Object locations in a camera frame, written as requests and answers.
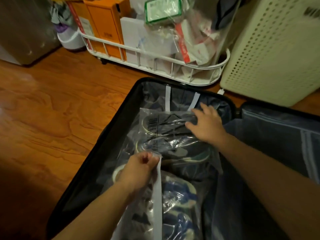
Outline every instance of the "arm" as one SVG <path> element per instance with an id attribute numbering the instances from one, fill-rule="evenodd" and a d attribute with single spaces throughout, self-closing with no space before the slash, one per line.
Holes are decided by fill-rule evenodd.
<path id="1" fill-rule="evenodd" d="M 217 111 L 201 107 L 186 127 L 225 156 L 290 239 L 320 239 L 320 186 L 226 133 Z"/>
<path id="2" fill-rule="evenodd" d="M 151 171 L 158 161 L 158 157 L 147 152 L 131 156 L 118 181 L 91 202 L 53 240 L 109 240 L 127 205 L 150 181 Z"/>

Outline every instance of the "right hand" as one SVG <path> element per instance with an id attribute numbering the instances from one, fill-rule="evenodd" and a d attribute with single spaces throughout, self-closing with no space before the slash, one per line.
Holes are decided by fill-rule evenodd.
<path id="1" fill-rule="evenodd" d="M 218 112 L 212 106 L 200 103 L 203 111 L 192 109 L 191 111 L 197 116 L 198 124 L 186 122 L 188 128 L 199 140 L 207 142 L 215 147 L 227 135 L 222 126 L 222 120 Z"/>

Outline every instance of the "white wire basket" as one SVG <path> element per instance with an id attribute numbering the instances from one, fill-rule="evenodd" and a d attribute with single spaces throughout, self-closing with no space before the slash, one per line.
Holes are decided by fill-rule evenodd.
<path id="1" fill-rule="evenodd" d="M 197 66 L 197 65 L 185 64 L 183 61 L 177 60 L 174 58 L 170 58 L 170 57 L 166 57 L 166 56 L 159 56 L 156 53 L 147 52 L 147 51 L 139 49 L 139 48 L 134 48 L 134 47 L 130 47 L 127 45 L 118 44 L 118 43 L 111 42 L 108 40 L 96 38 L 94 36 L 89 36 L 89 35 L 83 34 L 82 32 L 80 32 L 80 34 L 82 35 L 82 38 L 84 39 L 84 42 L 86 44 L 88 52 L 90 52 L 92 55 L 94 55 L 100 59 L 114 61 L 114 62 L 124 64 L 124 65 L 132 67 L 132 68 L 136 68 L 136 69 L 139 69 L 142 71 L 150 72 L 150 73 L 156 74 L 158 76 L 163 76 L 163 77 L 166 77 L 166 78 L 169 78 L 172 80 L 176 80 L 176 81 L 181 82 L 183 84 L 188 84 L 188 85 L 192 85 L 192 86 L 207 86 L 207 85 L 213 84 L 216 81 L 218 81 L 219 78 L 221 77 L 223 68 L 225 67 L 226 63 L 230 59 L 230 51 L 229 51 L 229 49 L 227 49 L 226 50 L 226 59 L 224 61 L 222 61 L 221 63 L 216 64 L 216 65 L 206 66 L 206 67 Z M 93 48 L 91 41 L 101 42 L 103 44 L 103 47 L 104 47 L 104 50 L 106 53 L 104 54 L 104 53 L 96 51 Z M 105 44 L 118 47 L 120 55 L 121 55 L 121 59 L 114 57 L 114 56 L 110 56 L 108 54 L 108 51 L 106 49 Z M 131 62 L 126 61 L 122 55 L 121 49 L 125 49 L 126 51 L 135 52 L 135 56 L 137 58 L 137 63 L 135 64 L 135 63 L 131 63 Z M 141 65 L 141 63 L 140 63 L 141 54 L 149 56 L 152 59 L 153 68 Z M 167 73 L 165 71 L 161 71 L 161 70 L 157 69 L 157 63 L 160 60 L 171 62 L 171 72 Z M 179 67 L 178 67 L 178 69 L 176 69 L 176 66 L 187 67 L 189 70 L 191 70 L 190 76 L 185 76 Z"/>

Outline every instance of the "caster wheel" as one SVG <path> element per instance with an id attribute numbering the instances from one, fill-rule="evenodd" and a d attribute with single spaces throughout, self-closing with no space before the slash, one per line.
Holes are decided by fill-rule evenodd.
<path id="1" fill-rule="evenodd" d="M 105 64 L 108 63 L 108 60 L 106 60 L 106 59 L 104 59 L 104 58 L 101 58 L 100 61 L 101 61 L 101 64 L 102 64 L 102 65 L 105 65 Z"/>

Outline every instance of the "open suitcase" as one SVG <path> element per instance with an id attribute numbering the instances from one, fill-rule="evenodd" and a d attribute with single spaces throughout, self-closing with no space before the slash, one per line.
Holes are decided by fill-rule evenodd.
<path id="1" fill-rule="evenodd" d="M 142 78 L 133 86 L 58 201 L 47 224 L 47 238 L 58 234 L 110 186 L 106 182 L 112 177 L 118 154 L 140 108 L 165 111 L 170 107 L 171 111 L 187 111 L 190 107 L 200 108 L 200 102 L 217 109 L 227 132 L 320 183 L 319 117 L 263 102 L 246 102 L 236 109 L 230 99 L 219 94 L 174 81 Z M 214 183 L 201 207 L 202 239 L 261 239 L 262 236 L 288 239 L 236 170 L 222 155 L 220 158 L 223 174 L 212 173 Z"/>

